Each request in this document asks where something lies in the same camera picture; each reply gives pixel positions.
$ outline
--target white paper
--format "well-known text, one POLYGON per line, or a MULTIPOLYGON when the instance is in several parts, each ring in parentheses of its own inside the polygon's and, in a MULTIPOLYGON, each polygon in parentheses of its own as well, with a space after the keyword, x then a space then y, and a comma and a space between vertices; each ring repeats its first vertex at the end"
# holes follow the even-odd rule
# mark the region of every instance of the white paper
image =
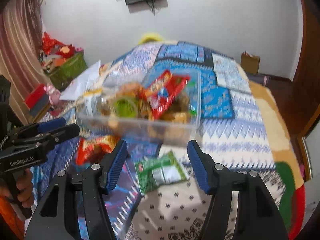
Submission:
POLYGON ((71 84, 61 93, 60 100, 77 100, 79 96, 83 95, 99 78, 99 68, 101 61, 91 65, 88 69, 82 72, 75 78, 71 84))

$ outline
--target pink toy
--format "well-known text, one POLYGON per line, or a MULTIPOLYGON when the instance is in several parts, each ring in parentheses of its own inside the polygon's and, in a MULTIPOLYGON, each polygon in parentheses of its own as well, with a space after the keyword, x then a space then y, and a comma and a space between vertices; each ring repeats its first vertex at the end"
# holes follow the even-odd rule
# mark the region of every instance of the pink toy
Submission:
POLYGON ((45 86, 43 89, 47 92, 51 105, 56 106, 60 103, 61 92, 57 90, 53 85, 47 84, 47 86, 45 86))

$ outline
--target green basket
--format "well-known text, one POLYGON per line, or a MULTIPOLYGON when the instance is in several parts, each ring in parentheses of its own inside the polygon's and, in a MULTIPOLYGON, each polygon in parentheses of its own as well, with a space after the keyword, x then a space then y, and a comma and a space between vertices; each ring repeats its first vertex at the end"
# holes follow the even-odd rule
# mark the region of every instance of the green basket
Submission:
POLYGON ((72 80, 74 80, 87 68, 87 64, 83 58, 83 53, 77 53, 69 58, 60 67, 55 68, 55 70, 53 70, 48 77, 56 89, 64 90, 72 80))

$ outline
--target green snack bag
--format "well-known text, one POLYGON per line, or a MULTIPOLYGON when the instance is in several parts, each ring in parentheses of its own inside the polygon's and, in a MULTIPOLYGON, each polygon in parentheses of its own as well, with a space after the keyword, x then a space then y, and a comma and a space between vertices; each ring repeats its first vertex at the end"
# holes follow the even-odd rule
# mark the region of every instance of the green snack bag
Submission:
POLYGON ((136 162, 134 165, 142 195, 155 190, 160 185, 184 181, 190 178, 172 151, 161 158, 136 162))

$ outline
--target wooden floor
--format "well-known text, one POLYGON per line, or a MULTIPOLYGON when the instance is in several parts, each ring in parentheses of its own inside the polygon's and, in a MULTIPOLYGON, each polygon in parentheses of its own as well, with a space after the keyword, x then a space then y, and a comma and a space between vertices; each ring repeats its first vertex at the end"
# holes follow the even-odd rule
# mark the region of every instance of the wooden floor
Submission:
POLYGON ((307 102, 305 102, 303 96, 293 89, 292 82, 289 79, 270 77, 268 88, 271 90, 279 112, 287 125, 297 160, 299 163, 302 163, 300 149, 295 137, 307 124, 314 110, 310 109, 307 111, 307 107, 303 107, 307 102))

